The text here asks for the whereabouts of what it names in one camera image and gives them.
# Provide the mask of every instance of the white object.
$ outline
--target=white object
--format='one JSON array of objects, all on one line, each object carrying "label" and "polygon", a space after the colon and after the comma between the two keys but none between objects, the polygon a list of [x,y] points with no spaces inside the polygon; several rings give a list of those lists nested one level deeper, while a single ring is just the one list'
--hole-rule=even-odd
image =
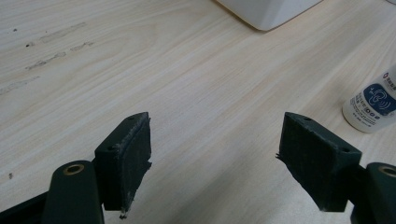
[{"label": "white object", "polygon": [[396,121],[396,64],[343,105],[346,120],[364,133]]},{"label": "white object", "polygon": [[259,30],[271,30],[322,0],[218,0]]}]

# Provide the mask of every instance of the wood grain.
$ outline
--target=wood grain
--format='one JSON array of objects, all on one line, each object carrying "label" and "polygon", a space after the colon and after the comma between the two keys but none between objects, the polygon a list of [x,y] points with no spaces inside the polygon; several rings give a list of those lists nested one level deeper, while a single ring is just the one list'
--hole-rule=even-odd
[{"label": "wood grain", "polygon": [[[153,166],[122,223],[350,223],[275,159],[283,114],[396,164],[396,126],[356,131],[342,103],[396,63],[396,6],[324,0],[259,32],[211,0],[0,2],[0,211],[148,111]],[[105,212],[106,223],[121,223]]]}]

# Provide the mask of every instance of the blue logo on label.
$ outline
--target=blue logo on label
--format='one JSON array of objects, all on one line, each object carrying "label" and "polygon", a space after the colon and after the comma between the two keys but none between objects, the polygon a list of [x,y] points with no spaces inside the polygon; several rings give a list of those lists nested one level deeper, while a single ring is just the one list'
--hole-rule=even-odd
[{"label": "blue logo on label", "polygon": [[387,116],[396,110],[396,100],[381,85],[373,84],[367,87],[363,93],[369,105],[382,116]]}]

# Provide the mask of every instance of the light wood surface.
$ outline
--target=light wood surface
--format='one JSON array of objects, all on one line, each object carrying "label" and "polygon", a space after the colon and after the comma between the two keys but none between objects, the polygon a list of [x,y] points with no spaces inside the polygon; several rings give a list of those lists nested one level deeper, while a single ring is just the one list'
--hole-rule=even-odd
[{"label": "light wood surface", "polygon": [[93,159],[127,116],[151,117],[152,167],[128,219],[350,223],[321,213],[276,160],[284,112],[396,164],[396,126],[356,131],[342,103],[396,63],[396,6],[324,0],[259,32],[211,0],[0,2],[0,211]]}]

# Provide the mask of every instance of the dark mark on table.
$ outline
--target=dark mark on table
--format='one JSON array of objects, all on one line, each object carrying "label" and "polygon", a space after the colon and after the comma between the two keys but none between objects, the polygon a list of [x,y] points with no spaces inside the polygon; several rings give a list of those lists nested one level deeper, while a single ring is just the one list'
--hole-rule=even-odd
[{"label": "dark mark on table", "polygon": [[36,62],[36,63],[33,64],[33,65],[30,65],[30,66],[25,67],[25,69],[27,69],[27,70],[32,70],[32,69],[34,69],[34,68],[43,66],[44,64],[50,63],[52,60],[54,60],[54,59],[56,59],[56,58],[62,58],[62,57],[64,57],[64,56],[66,56],[66,52],[57,53],[57,54],[55,54],[52,58],[49,58],[49,59],[44,60],[44,61],[40,60],[40,61]]},{"label": "dark mark on table", "polygon": [[93,44],[94,44],[94,42],[85,42],[84,44],[82,44],[82,45],[80,45],[80,46],[73,47],[73,48],[71,48],[70,50],[71,50],[71,51],[77,51],[77,50],[79,50],[79,49],[84,48],[85,46],[90,47],[90,46],[92,46]]},{"label": "dark mark on table", "polygon": [[40,40],[41,40],[43,43],[49,43],[50,41],[52,41],[52,40],[54,40],[54,39],[58,39],[58,38],[61,38],[61,37],[65,36],[65,35],[68,35],[68,34],[70,34],[70,33],[73,33],[73,32],[75,32],[78,28],[84,27],[84,26],[86,26],[86,25],[87,25],[87,23],[82,22],[82,23],[79,23],[79,24],[77,24],[77,25],[73,25],[73,26],[70,26],[70,27],[65,28],[65,29],[63,29],[63,30],[57,31],[57,32],[55,32],[55,33],[52,33],[52,34],[49,34],[49,35],[44,35],[44,36],[42,36],[42,37],[40,38]]},{"label": "dark mark on table", "polygon": [[17,81],[17,82],[11,83],[8,86],[0,89],[0,95],[4,95],[4,94],[6,94],[8,92],[14,91],[14,90],[16,90],[16,89],[18,89],[18,88],[20,88],[22,86],[27,85],[29,82],[32,82],[32,81],[34,81],[34,80],[36,80],[38,78],[40,78],[40,77],[31,77],[31,78],[28,78],[28,79],[25,79],[25,80],[22,80],[22,81]]},{"label": "dark mark on table", "polygon": [[35,42],[29,42],[29,43],[26,45],[26,48],[32,47],[32,46],[34,46],[34,45],[35,45]]}]

